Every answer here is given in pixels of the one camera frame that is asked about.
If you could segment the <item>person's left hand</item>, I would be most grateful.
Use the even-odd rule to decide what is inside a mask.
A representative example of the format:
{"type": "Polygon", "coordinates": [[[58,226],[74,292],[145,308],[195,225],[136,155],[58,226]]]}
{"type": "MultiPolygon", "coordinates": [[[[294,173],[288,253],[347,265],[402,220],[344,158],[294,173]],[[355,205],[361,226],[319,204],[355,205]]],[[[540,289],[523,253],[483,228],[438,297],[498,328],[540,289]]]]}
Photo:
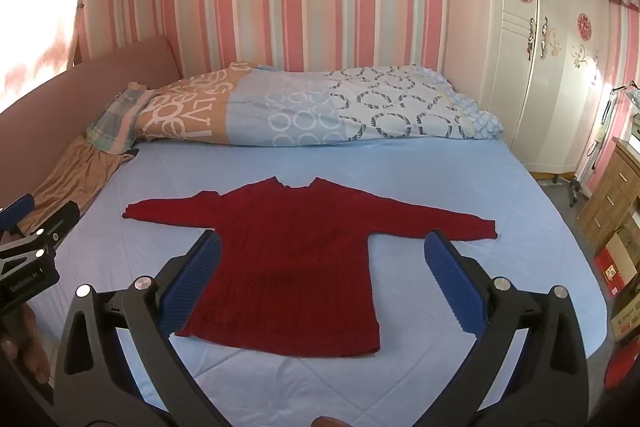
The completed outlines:
{"type": "Polygon", "coordinates": [[[40,385],[49,382],[51,365],[46,350],[43,349],[37,326],[36,314],[27,303],[22,303],[17,312],[17,326],[25,335],[25,340],[17,343],[9,334],[1,334],[1,349],[11,361],[21,359],[40,385]]]}

